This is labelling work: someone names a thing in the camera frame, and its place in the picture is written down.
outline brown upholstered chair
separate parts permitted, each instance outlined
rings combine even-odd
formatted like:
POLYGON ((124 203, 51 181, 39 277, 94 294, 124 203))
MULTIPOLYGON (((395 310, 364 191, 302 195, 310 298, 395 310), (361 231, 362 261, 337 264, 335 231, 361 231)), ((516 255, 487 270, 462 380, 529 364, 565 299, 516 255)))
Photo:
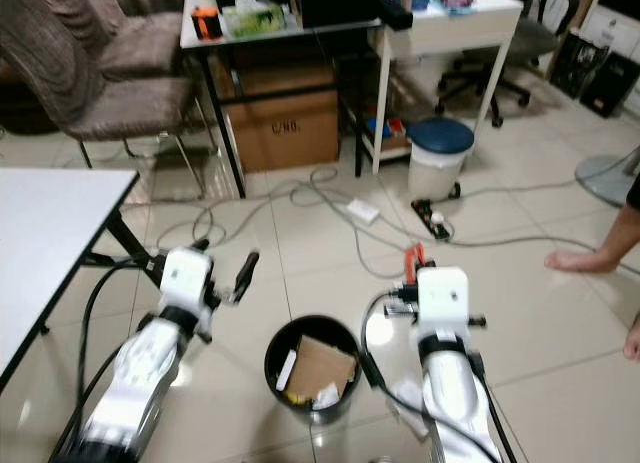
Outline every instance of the brown upholstered chair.
POLYGON ((179 57, 180 13, 129 18, 116 0, 44 0, 110 80, 169 76, 179 57))
POLYGON ((204 195, 180 138, 183 116, 193 104, 186 78, 124 82, 105 80, 82 45, 43 0, 0 0, 0 57, 27 82, 51 120, 78 141, 112 141, 166 132, 204 195))

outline chair armrest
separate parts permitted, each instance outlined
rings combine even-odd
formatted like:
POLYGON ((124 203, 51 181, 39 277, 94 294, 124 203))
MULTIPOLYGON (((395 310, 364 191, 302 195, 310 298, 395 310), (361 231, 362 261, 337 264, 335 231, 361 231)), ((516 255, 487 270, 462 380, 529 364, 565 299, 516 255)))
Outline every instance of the chair armrest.
MULTIPOLYGON (((567 8, 562 21, 560 21, 560 25, 558 25, 558 29, 556 30, 556 36, 560 36, 563 34, 569 23, 576 15, 578 11, 578 5, 580 4, 580 0, 567 0, 569 2, 569 7, 567 8)), ((538 8, 538 23, 542 24, 542 17, 544 16, 544 10, 547 6, 547 0, 540 0, 540 8, 538 8)))

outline table leg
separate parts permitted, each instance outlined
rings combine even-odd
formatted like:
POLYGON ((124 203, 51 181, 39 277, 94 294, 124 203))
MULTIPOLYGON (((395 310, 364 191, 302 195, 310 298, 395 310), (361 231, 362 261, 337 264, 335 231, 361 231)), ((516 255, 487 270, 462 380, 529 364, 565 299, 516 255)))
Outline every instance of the table leg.
POLYGON ((376 133, 373 139, 373 167, 374 175, 378 174, 380 167, 380 153, 382 152, 382 130, 384 129, 384 113, 387 105, 387 88, 389 86, 389 66, 391 59, 385 48, 382 52, 380 63, 380 85, 378 87, 378 108, 376 112, 376 133))
POLYGON ((139 257, 140 260, 145 261, 145 265, 141 266, 142 271, 151 279, 156 287, 160 288, 160 280, 162 276, 159 273, 153 272, 147 267, 146 262, 151 260, 151 255, 147 252, 146 248, 136 238, 129 227, 122 221, 122 215, 119 211, 116 211, 109 222, 107 223, 107 230, 118 240, 118 243, 122 245, 129 256, 139 257))
POLYGON ((487 111, 489 110, 489 104, 491 103, 491 97, 493 96, 493 92, 495 91, 496 85, 498 84, 498 78, 500 78, 500 73, 502 72, 502 66, 504 65, 504 60, 507 56, 507 51, 509 50, 510 45, 511 45, 511 38, 509 38, 508 40, 505 40, 502 43, 502 45, 500 45, 500 49, 498 50, 498 55, 496 56, 496 61, 493 63, 493 70, 491 70, 491 76, 489 77, 487 88, 484 90, 484 96, 482 98, 482 104, 480 105, 480 112, 478 113, 478 119, 476 120, 476 125, 473 128, 473 132, 476 136, 478 135, 480 126, 482 125, 485 117, 487 116, 487 111))
POLYGON ((209 97, 211 98, 213 111, 215 112, 216 119, 218 120, 218 127, 220 128, 220 134, 222 135, 224 149, 226 150, 227 157, 229 158, 229 164, 231 165, 231 171, 233 172, 233 179, 235 180, 236 188, 238 189, 238 194, 240 198, 246 198, 246 192, 244 189, 244 180, 242 178, 240 166, 236 161, 233 145, 231 144, 231 139, 229 138, 229 132, 227 131, 227 124, 224 118, 224 114, 222 113, 222 107, 220 106, 220 99, 218 98, 216 84, 213 81, 211 68, 209 68, 207 53, 206 52, 198 53, 198 61, 200 62, 200 66, 202 67, 202 74, 204 75, 204 81, 207 84, 207 90, 209 90, 209 97))
MULTIPOLYGON (((358 51, 357 68, 364 68, 364 54, 358 51)), ((362 173, 362 152, 364 151, 364 143, 362 143, 362 133, 364 131, 364 121, 362 112, 364 109, 364 80, 365 72, 361 71, 356 83, 356 178, 360 178, 362 173)))

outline blue lid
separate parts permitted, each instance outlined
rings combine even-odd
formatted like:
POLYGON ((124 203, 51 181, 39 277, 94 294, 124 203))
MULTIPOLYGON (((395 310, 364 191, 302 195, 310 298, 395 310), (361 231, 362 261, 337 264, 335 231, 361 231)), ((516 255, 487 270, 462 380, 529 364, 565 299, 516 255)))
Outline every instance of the blue lid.
POLYGON ((420 148, 452 155, 473 145, 473 131, 450 118, 432 118, 407 128, 407 136, 420 148))

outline bare foot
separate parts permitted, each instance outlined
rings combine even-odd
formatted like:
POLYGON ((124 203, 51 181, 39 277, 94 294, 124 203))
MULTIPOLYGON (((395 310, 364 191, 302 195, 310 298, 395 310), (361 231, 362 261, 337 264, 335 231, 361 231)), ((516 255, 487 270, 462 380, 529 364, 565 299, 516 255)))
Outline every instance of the bare foot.
POLYGON ((589 273, 609 273, 618 264, 598 253, 577 253, 556 250, 544 259, 544 266, 560 271, 585 271, 589 273))
POLYGON ((628 360, 640 361, 640 313, 636 315, 633 326, 629 330, 622 353, 628 360))

